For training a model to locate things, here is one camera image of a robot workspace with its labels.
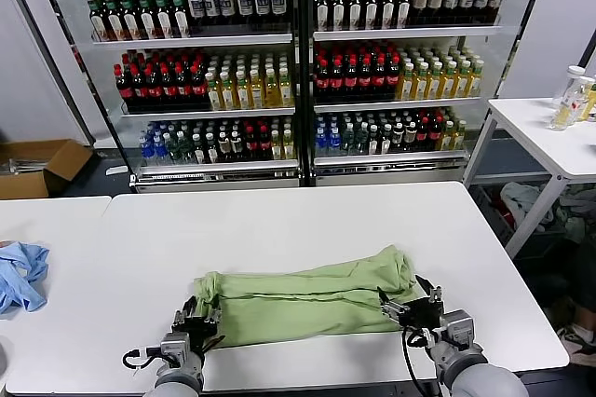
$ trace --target white tabletop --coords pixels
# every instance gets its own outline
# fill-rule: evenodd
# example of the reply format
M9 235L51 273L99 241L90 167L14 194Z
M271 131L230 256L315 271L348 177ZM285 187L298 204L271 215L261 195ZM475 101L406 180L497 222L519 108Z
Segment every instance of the white tabletop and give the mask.
M552 174L596 181L596 123L578 122L565 131L548 127L552 99L489 101L497 121Z
M55 296L68 294L58 278L68 274L65 268L76 261L77 252L84 255L89 249L82 240L100 221L110 200L110 197L0 200L0 240L36 243L49 249L47 277L35 285L41 287L49 303ZM72 256L70 265L58 261L63 253ZM0 372L0 390L13 371L20 348L28 348L20 341L29 336L30 328L44 332L45 313L44 309L27 313L22 308L11 308L0 315L0 347L8 365L4 374Z
M115 198L84 257L60 251L61 277L23 321L7 390L14 394L140 394L156 367L121 364L154 345L193 278L290 272L372 255L395 243L443 286L446 309L475 319L494 364L514 371L568 363L567 354L493 231L459 183L317 187ZM411 349L421 378L434 367ZM314 338L208 354L206 390L330 387L409 380L396 333Z

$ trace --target dark bottle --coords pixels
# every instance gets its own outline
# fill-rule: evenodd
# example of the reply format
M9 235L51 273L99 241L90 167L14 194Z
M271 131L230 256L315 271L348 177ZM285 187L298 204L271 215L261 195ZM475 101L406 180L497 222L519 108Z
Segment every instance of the dark bottle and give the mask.
M118 88L120 97L126 105L131 105L134 102L134 90L130 84L130 80L122 72L119 64L114 65L115 87Z
M403 141L403 124L401 122L398 122L393 127L393 134L391 135L391 145L389 146L389 153L400 152L402 141Z
M238 0L239 21L251 24L254 18L254 0Z
M163 88L164 95L169 103L176 100L178 89L165 63L161 64L161 88Z
M427 24L439 24L440 22L440 7L443 0L428 0L427 3Z
M188 7L190 11L190 34L196 35L200 32L205 18L205 5L203 0L188 0Z
M349 20L348 28L350 31L357 31L362 27L360 21L360 0L349 0L347 3L347 19Z
M205 24L217 24L220 20L220 5L219 0L203 0L205 5Z
M356 92L358 73L356 72L356 55L351 55L345 69L344 89L345 94L351 95Z
M109 25L106 25L107 22L104 20L98 0L87 0L87 4L89 6L89 19L91 20L91 24L93 24L97 39L99 41L109 41L107 31Z
M382 93L385 92L385 55L379 55L372 69L372 92Z
M496 22L496 17L499 14L501 3L503 3L503 0L488 0L485 18L485 22L487 24L494 24Z
M161 28L161 36L164 38L173 38L172 18L166 0L156 0L157 9L154 12L156 21Z
M418 132L416 133L416 144L415 150L426 151L427 150L427 136L428 136L428 117L423 117L418 126Z
M333 61L333 67L330 75L330 94L339 96L344 85L344 73L342 73L342 59L340 56Z
M393 24L393 12L395 8L395 0L382 0L379 7L379 23L381 29L389 29Z
M172 0L173 1L173 15L176 21L176 36L180 38L190 38L190 13L188 12L188 5L184 0Z
M363 22L364 22L364 29L374 29L376 24L376 9L378 5L378 0L366 0L364 4L364 9L362 11L363 14Z
M408 24L408 18L410 16L410 0L400 0L400 4L397 7L395 13L395 26L398 29L403 29Z
M424 15L428 0L413 0L412 10L410 11L410 24L413 26L422 26L426 24Z

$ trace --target bottle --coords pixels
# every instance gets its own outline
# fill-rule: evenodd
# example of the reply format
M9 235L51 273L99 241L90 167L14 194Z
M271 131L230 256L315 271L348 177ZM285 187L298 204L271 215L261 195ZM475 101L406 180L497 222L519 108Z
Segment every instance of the bottle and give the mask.
M412 92L410 99L413 101L422 101L425 98L427 90L428 63L421 62L418 65L418 71L413 75Z
M393 24L393 9L395 8L395 0L383 0L380 7L380 23L381 29L389 29Z
M105 2L108 21L110 22L111 33L108 31L110 40L125 41L127 39L127 32L122 18L122 11L118 9L115 0L103 1Z
M445 123L445 131L441 135L441 137L437 140L437 144L435 145L435 150L449 150L449 146L451 145L451 140L454 137L454 123L451 120L448 120Z
M119 64L114 65L114 77L115 87L118 88L120 97L127 106L132 105L134 101L134 89L127 77L122 74L122 68Z
M456 67L456 62L447 62L447 69L440 76L439 80L438 99L450 99L452 97L451 91L454 89Z
M164 145L168 150L172 164L182 164L180 149L178 148L176 140L171 137L170 133L164 133Z
M362 26L360 21L360 0L349 0L347 7L350 21L348 28L350 31L357 31Z
M269 15L271 13L270 0L254 0L257 6L257 20L260 23L269 22Z
M424 20L425 8L428 0L413 0L412 10L410 11L410 24L420 26L426 24Z
M461 150L464 146L464 138L466 136L466 121L460 120L457 124L457 131L454 132L454 135L451 139L451 144L449 145L450 150Z
M482 81L482 68L484 67L484 61L477 59L474 62L474 69L469 75L466 87L466 97L479 97L481 95L481 81Z
M215 77L213 73L206 73L205 79L207 80L207 94L209 102L211 103L211 111L219 111L224 108L224 100L220 95L220 91L217 88Z
M425 99L433 100L437 99L438 92L439 92L439 83L440 83L440 68L442 68L443 63L441 62L433 62L432 71L428 73L428 81L427 81L427 89L425 91Z
M485 18L487 24L494 24L496 22L496 17L498 16L499 8L502 3L503 0L488 0Z
M324 32L327 30L327 20L329 17L329 4L327 0L316 0L315 9L317 16L317 31Z
M466 86L469 77L469 60L463 60L459 72L455 75L451 97L466 97Z
M177 31L176 36L180 38L189 38L190 37L190 13L186 8L186 4L184 0L172 0L174 3L173 6L173 16L177 24Z
M364 4L364 29L374 29L377 3L377 0L366 0Z

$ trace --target green cloth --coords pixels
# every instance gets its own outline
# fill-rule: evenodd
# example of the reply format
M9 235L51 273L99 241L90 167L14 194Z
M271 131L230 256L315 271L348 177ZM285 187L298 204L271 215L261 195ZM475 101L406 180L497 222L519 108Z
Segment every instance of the green cloth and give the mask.
M208 273L195 280L197 312L218 294L219 347L273 343L314 335L390 332L376 288L400 302L415 299L410 261L394 246L365 259L282 275Z

